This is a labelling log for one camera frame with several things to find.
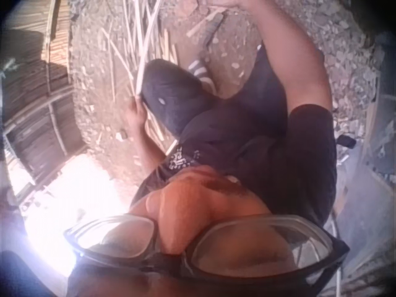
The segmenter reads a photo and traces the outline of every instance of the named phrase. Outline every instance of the white print on shirt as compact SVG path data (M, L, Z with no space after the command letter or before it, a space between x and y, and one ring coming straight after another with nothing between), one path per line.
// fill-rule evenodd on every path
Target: white print on shirt
M198 160L200 157L200 153L198 150L194 152L193 160L187 161L186 158L183 157L183 147L178 147L175 153L170 157L169 161L169 169L182 169L185 167L190 167L191 164L194 164L195 160Z

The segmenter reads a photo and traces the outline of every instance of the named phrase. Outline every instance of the shirt sleeve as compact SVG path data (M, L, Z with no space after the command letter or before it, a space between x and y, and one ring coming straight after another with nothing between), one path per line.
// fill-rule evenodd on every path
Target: shirt sleeve
M332 114L317 105L291 112L286 137L273 150L273 184L286 212L323 225L335 200L337 181Z

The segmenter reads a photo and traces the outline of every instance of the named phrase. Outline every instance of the eyeglasses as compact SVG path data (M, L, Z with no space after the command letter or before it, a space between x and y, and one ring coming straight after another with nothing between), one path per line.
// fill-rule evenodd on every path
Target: eyeglasses
M216 222L180 256L160 252L157 223L120 215L65 231L81 256L100 265L167 272L230 285L303 287L320 292L349 248L297 216L254 215Z

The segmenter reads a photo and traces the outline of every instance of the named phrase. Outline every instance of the striped sandal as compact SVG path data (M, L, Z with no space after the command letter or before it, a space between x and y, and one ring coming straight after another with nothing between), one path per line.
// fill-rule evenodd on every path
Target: striped sandal
M202 86L206 91L213 95L217 94L215 83L210 78L208 69L201 59L194 60L188 67L188 71L202 82Z

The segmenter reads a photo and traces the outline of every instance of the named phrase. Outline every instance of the forearm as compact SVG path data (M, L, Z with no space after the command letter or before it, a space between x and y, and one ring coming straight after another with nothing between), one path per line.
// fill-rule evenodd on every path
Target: forearm
M312 103L313 97L316 104L331 110L329 80L321 54L303 29L274 0L244 3L259 28L273 71L285 88L289 112Z
M134 144L142 162L144 172L148 175L164 160L165 154L143 129L134 134Z

